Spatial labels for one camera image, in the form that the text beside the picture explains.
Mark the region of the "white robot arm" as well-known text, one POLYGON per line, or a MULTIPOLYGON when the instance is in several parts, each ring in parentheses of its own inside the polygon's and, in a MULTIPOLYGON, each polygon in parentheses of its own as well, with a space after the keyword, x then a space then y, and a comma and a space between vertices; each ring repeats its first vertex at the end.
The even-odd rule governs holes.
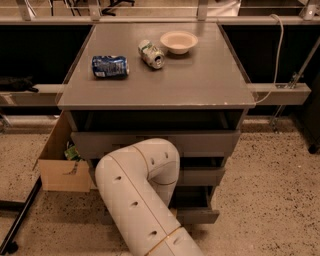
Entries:
POLYGON ((148 139, 105 155, 96 184, 133 256, 204 256, 168 205, 180 156, 164 139, 148 139))

